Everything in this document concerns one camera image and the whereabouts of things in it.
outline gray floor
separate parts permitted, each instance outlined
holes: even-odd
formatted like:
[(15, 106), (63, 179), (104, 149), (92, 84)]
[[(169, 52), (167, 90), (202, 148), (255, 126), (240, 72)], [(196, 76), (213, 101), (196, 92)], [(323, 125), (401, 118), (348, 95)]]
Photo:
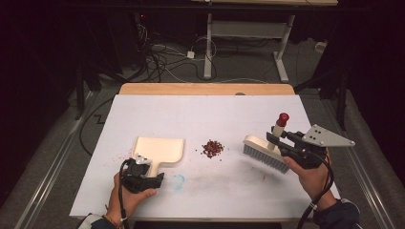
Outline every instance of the gray floor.
[[(253, 40), (248, 44), (254, 46), (259, 42), (260, 40)], [(321, 54), (313, 50), (315, 43), (313, 40), (308, 40), (301, 44), (288, 44), (283, 61), (292, 86), (311, 78), (321, 57)], [(166, 45), (175, 49), (166, 49), (167, 52), (187, 52), (186, 48), (176, 44)], [(219, 43), (217, 55), (213, 60), (217, 77), (212, 82), (281, 83), (271, 56), (271, 52), (277, 49), (278, 42), (273, 40), (261, 48), (240, 45), (238, 52), (235, 52), (232, 43)], [(167, 54), (165, 56), (172, 62), (182, 58)], [(196, 59), (198, 58), (203, 58), (203, 54), (198, 53)], [(196, 64), (199, 76), (203, 75), (202, 61), (188, 62)], [(179, 64), (167, 65), (166, 68), (169, 70)], [(203, 82), (196, 77), (195, 68), (194, 65), (187, 64), (170, 72), (166, 71), (161, 76), (161, 82)], [(125, 75), (131, 72), (130, 67), (125, 69)], [(146, 76), (143, 75), (135, 81), (140, 81), (142, 78)], [(102, 75), (100, 80), (101, 91), (88, 94), (85, 116), (99, 104), (112, 98), (119, 90), (119, 85), (105, 75)], [(401, 228), (400, 225), (405, 223), (405, 212), (402, 208), (405, 203), (404, 187), (373, 139), (350, 92), (348, 92), (345, 116), (348, 129), (346, 132), (342, 132), (334, 120), (335, 101), (320, 100), (317, 90), (303, 90), (299, 95), (311, 124), (319, 124), (356, 141), (353, 149), (335, 148), (331, 149), (330, 153), (336, 176), (335, 182), (341, 196), (357, 204), (361, 211), (363, 228)], [(80, 145), (78, 129), (84, 123), (84, 118), (75, 120), (75, 103), (73, 94), (71, 107), (49, 130), (23, 176), (1, 208), (0, 228), (15, 228), (17, 223), (27, 225), (25, 228), (74, 228), (78, 223), (78, 219), (70, 218), (69, 213), (91, 157)], [(105, 120), (110, 104), (102, 106), (95, 115), (102, 115), (101, 119)], [(92, 116), (83, 128), (83, 143), (90, 152), (96, 146), (102, 127), (102, 124), (96, 123), (96, 117)], [(55, 161), (59, 162), (58, 166), (53, 164)], [(41, 190), (48, 190), (49, 193), (39, 198), (34, 194), (44, 178), (45, 181), (50, 181), (50, 185)], [(31, 206), (30, 212), (25, 212), (28, 209), (27, 206)], [(283, 223), (283, 228), (295, 228), (295, 226), (294, 222)], [(230, 224), (224, 224), (221, 228), (232, 227)], [(317, 227), (309, 222), (305, 228)]]

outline scrub brush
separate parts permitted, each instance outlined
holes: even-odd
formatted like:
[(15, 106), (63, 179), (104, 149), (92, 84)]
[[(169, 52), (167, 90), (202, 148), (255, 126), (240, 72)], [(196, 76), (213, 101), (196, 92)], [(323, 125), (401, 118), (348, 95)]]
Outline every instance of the scrub brush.
[[(288, 119), (288, 114), (280, 114), (272, 131), (274, 136), (281, 136), (287, 125)], [(262, 161), (264, 164), (273, 167), (283, 174), (288, 171), (289, 167), (284, 163), (280, 150), (273, 143), (267, 140), (262, 140), (254, 135), (247, 135), (244, 140), (244, 145), (244, 154)]]

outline cream dustpan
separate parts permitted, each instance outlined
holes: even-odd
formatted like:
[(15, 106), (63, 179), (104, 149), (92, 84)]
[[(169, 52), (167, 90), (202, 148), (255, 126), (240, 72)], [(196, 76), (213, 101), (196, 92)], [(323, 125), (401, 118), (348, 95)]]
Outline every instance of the cream dustpan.
[(184, 139), (139, 136), (132, 151), (132, 158), (136, 158), (138, 154), (151, 159), (147, 176), (156, 177), (162, 163), (177, 163), (181, 160), (183, 147)]

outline sleeve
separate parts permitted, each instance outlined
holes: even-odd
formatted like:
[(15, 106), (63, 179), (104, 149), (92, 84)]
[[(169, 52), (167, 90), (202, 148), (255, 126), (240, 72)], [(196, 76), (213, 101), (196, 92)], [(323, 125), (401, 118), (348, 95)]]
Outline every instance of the sleeve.
[(313, 221), (321, 229), (357, 229), (359, 225), (360, 211), (357, 206), (347, 199), (338, 199), (330, 208), (313, 215)]
[(116, 227), (108, 219), (89, 214), (77, 225), (76, 229), (116, 229)]

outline person's hand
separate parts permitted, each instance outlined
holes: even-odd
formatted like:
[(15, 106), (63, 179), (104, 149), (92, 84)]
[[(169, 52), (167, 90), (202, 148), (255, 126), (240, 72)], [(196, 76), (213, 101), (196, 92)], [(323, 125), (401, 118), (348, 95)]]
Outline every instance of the person's hand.
[[(311, 199), (315, 199), (318, 195), (322, 193), (325, 187), (325, 183), (328, 178), (328, 168), (322, 163), (319, 168), (316, 169), (303, 169), (295, 160), (289, 156), (283, 157), (286, 165), (299, 177), (300, 183), (304, 190), (308, 193)], [(330, 156), (328, 156), (326, 161), (331, 164)], [(332, 192), (329, 190), (324, 194), (318, 201), (318, 210), (321, 211), (332, 206), (336, 202)]]
[[(117, 226), (121, 225), (121, 209), (118, 199), (119, 173), (114, 176), (114, 188), (111, 191), (108, 205), (107, 217), (109, 217)], [(137, 206), (147, 198), (156, 194), (155, 189), (147, 189), (141, 193), (133, 194), (122, 186), (122, 200), (126, 216), (130, 217), (135, 213)]]

